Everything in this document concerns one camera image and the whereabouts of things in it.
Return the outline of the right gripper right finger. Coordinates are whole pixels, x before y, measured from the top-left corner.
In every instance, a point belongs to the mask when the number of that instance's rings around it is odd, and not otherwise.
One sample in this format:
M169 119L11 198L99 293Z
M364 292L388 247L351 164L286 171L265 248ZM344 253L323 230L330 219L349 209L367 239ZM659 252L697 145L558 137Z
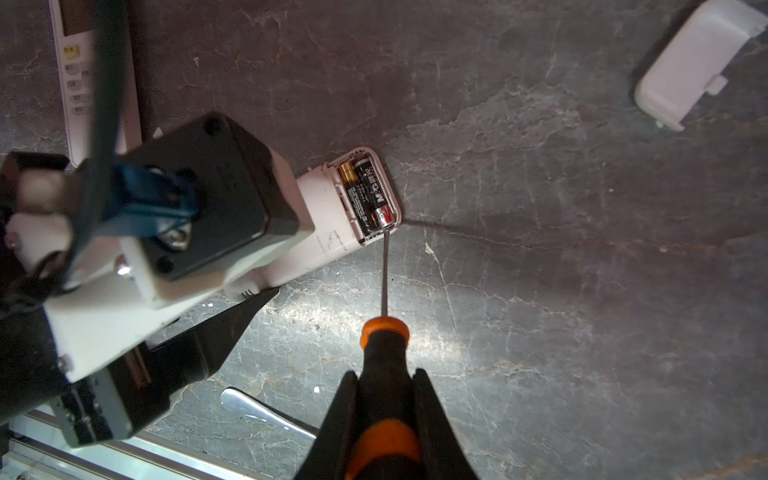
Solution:
M424 369L413 376L416 431L424 479L478 480Z

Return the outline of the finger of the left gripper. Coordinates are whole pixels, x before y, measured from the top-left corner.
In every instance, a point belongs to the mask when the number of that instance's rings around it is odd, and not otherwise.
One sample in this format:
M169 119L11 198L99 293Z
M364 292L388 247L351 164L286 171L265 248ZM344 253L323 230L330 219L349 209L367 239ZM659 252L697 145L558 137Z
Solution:
M256 314L278 293L272 288L246 299L149 350L160 386L180 390L219 371Z

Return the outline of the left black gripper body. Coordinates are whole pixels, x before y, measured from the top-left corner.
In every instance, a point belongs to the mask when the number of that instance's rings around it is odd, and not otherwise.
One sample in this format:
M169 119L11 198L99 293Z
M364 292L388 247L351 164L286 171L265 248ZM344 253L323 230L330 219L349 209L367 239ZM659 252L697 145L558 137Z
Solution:
M71 447L126 440L166 413L185 381L178 361L141 344L69 385L51 407Z

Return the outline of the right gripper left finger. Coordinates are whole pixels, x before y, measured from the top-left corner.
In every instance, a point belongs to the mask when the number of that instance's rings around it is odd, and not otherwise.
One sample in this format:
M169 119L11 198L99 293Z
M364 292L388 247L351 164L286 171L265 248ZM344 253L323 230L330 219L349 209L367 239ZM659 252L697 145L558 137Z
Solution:
M346 477L357 417L358 376L348 371L323 420L303 464L294 479L331 479Z

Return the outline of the orange black screwdriver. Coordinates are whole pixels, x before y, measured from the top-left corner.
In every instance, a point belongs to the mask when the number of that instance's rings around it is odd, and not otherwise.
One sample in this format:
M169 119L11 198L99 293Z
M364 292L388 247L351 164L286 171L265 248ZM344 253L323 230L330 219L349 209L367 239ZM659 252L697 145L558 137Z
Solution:
M361 332L364 354L358 380L358 410L347 460L348 479L418 479L422 448L415 426L413 380L408 373L407 325L389 312L389 246L382 245L381 306Z

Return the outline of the grey white remote control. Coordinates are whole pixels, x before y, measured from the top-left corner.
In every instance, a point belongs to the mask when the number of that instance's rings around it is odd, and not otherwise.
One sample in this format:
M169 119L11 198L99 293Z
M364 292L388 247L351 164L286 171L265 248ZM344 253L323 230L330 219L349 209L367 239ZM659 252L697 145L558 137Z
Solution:
M314 231L269 264L248 271L225 287L224 293L230 299L244 300L247 296L282 286L383 238L384 232L367 241L363 239L337 172L342 162L364 155L375 159L377 170L384 177L385 191L398 216L395 227L388 231L393 232L401 225L402 208L384 163L373 149L357 147L298 178Z

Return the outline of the white air conditioner remote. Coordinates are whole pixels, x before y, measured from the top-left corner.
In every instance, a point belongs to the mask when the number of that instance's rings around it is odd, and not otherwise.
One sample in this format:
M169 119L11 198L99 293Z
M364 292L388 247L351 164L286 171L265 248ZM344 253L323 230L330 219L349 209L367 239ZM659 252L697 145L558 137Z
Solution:
M88 157L94 114L95 33L90 1L50 0L68 157L74 167ZM126 53L124 104L115 150L124 154L142 143L132 52Z

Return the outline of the white battery cover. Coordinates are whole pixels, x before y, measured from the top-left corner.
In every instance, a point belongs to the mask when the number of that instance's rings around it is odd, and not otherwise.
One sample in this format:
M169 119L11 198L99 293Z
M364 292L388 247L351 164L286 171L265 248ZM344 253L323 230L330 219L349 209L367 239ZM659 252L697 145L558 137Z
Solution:
M702 96L723 90L725 68L766 29L767 15L743 1L703 2L641 77L635 103L657 127L682 131L691 109Z

